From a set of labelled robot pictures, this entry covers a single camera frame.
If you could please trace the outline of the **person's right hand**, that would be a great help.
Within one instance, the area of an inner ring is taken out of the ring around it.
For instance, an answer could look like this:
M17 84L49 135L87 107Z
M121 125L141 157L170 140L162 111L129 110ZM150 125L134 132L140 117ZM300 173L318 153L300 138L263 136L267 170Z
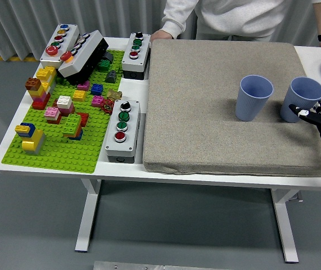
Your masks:
M152 35L151 35L151 42L157 40L157 39L174 39L173 36L171 34L169 34L166 31L163 30L157 30L155 31Z

